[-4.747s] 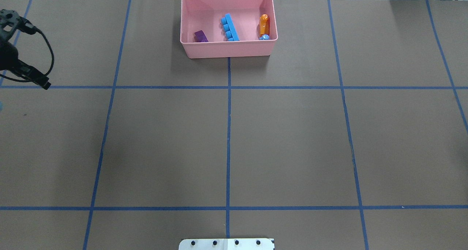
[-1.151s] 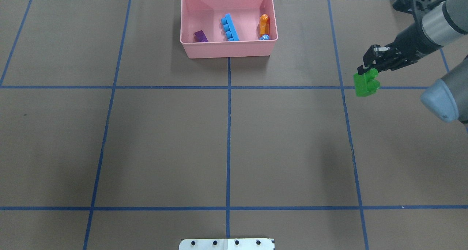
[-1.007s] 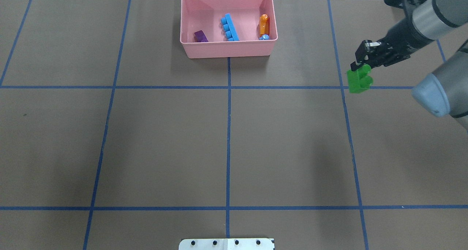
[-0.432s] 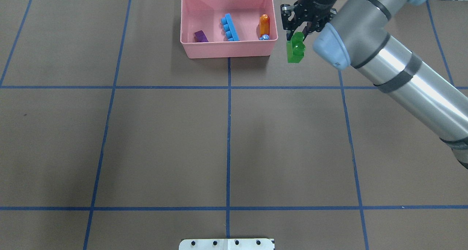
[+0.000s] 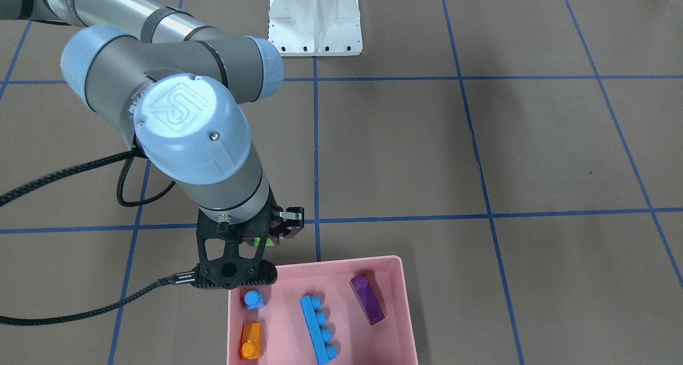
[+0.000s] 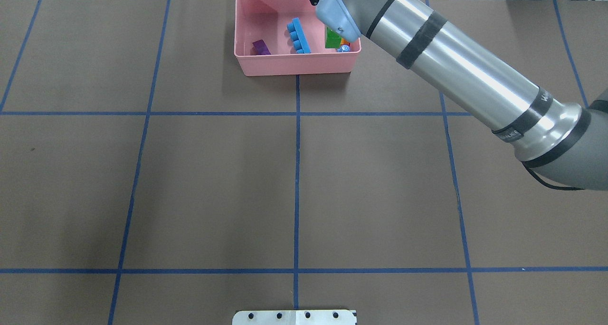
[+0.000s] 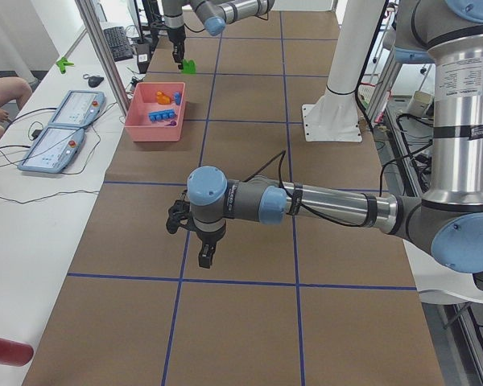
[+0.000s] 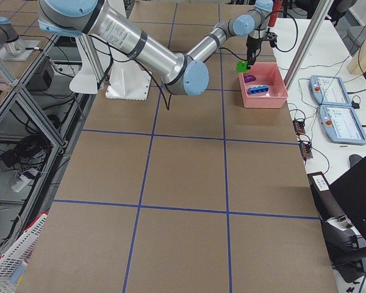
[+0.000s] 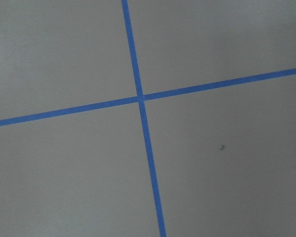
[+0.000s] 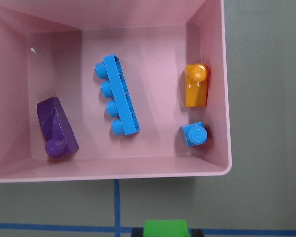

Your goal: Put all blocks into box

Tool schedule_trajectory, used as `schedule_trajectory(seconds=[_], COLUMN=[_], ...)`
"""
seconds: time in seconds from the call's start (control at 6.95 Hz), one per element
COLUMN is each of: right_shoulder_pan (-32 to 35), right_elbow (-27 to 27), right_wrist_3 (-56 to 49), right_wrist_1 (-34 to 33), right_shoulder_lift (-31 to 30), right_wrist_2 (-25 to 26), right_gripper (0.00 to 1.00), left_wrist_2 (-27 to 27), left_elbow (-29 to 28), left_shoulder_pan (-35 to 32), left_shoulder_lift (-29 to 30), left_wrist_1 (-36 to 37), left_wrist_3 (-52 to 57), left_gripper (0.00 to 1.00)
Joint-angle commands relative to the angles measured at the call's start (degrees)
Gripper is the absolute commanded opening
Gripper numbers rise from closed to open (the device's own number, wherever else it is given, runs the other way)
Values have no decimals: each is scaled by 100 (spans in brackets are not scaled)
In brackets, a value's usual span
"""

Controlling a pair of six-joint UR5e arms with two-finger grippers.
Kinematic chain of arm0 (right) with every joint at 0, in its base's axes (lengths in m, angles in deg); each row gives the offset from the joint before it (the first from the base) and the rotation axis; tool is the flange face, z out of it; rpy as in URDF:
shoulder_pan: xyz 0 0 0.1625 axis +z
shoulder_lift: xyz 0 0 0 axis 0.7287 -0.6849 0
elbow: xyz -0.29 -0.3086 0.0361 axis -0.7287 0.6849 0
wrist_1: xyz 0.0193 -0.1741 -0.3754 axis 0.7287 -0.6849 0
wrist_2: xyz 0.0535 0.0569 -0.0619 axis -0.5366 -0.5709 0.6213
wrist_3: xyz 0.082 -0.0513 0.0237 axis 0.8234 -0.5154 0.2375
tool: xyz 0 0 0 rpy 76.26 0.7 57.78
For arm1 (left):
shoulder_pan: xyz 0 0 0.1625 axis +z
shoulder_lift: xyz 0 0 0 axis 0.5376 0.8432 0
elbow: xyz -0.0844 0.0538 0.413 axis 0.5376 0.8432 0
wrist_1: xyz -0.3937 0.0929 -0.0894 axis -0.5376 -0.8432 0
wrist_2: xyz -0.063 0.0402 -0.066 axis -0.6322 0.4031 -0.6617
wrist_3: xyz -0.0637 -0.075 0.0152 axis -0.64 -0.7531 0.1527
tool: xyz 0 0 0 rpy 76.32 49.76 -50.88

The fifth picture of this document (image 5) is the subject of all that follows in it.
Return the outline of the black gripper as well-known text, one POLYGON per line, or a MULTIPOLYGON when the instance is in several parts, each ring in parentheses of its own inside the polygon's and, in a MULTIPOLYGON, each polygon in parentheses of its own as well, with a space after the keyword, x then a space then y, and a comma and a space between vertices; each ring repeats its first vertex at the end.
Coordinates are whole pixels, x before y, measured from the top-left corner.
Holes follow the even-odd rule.
POLYGON ((259 241, 266 241, 266 246, 278 247, 281 239, 291 239, 302 231, 305 227, 305 209, 303 207, 288 207, 283 210, 275 199, 275 195, 270 189, 268 198, 261 210, 247 220, 242 227, 242 240, 247 245, 254 247, 259 241))

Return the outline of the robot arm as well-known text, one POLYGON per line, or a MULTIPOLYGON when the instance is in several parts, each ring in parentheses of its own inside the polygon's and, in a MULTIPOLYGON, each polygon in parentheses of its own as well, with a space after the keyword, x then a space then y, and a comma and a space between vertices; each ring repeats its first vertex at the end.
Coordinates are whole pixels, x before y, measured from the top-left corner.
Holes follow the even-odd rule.
POLYGON ((241 104, 271 97, 283 60, 267 39, 235 37, 156 0, 2 0, 2 20, 78 27, 60 61, 66 83, 238 240, 291 238, 241 104))

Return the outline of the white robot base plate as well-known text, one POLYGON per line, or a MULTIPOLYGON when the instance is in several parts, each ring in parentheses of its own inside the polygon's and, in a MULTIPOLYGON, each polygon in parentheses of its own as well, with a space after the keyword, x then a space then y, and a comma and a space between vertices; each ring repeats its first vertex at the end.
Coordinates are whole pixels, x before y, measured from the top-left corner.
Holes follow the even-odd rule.
POLYGON ((284 57, 363 52, 359 0, 269 0, 268 41, 284 57))

